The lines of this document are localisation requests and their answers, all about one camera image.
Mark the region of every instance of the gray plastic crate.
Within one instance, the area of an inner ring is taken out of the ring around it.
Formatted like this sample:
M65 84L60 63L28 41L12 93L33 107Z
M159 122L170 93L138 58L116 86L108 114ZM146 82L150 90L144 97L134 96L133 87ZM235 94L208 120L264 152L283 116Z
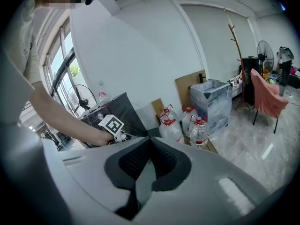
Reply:
M233 98L230 83L209 79L191 86L190 94L198 115L207 119L210 134L228 124Z

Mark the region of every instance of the blue light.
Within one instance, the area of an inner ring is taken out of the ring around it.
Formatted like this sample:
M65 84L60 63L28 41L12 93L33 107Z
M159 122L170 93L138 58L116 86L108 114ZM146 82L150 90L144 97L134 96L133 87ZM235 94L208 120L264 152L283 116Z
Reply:
M284 11L285 11L285 6L283 6L283 4L282 4L281 2L280 2L279 4L280 4L280 6L281 6L282 10L284 10Z

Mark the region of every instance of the person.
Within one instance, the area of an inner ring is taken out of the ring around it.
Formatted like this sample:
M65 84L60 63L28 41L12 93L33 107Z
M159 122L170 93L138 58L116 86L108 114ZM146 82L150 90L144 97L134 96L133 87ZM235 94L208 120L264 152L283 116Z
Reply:
M292 55L290 50L285 50L284 47L279 48L279 52L277 53L277 73L279 69L282 69L282 83L280 85L286 86L289 80L291 66L292 66Z
M81 0L24 0L2 34L1 45L8 59L16 66L33 86L30 102L37 114L50 126L72 138L96 146L104 146L113 139L105 131L91 127L73 117L45 90L38 68L38 53L33 37L33 17L40 6L62 8Z

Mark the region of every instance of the pink chair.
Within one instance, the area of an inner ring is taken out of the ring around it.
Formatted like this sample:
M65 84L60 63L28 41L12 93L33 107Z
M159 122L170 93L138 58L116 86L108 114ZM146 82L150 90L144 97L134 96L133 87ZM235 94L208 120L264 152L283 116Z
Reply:
M255 101L254 107L257 109L253 126L257 117L258 111L265 113L268 116L276 118L276 126L274 133L276 132L278 118L281 111L289 103L287 99L279 96L279 86L268 84L260 74L252 69L251 80L254 86Z

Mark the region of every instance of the hand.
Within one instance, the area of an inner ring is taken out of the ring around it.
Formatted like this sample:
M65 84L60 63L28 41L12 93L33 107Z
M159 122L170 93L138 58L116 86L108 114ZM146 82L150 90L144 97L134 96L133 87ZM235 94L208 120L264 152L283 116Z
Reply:
M113 135L108 132L98 130L98 134L95 137L95 142L93 142L96 146L106 146L108 143L113 140Z

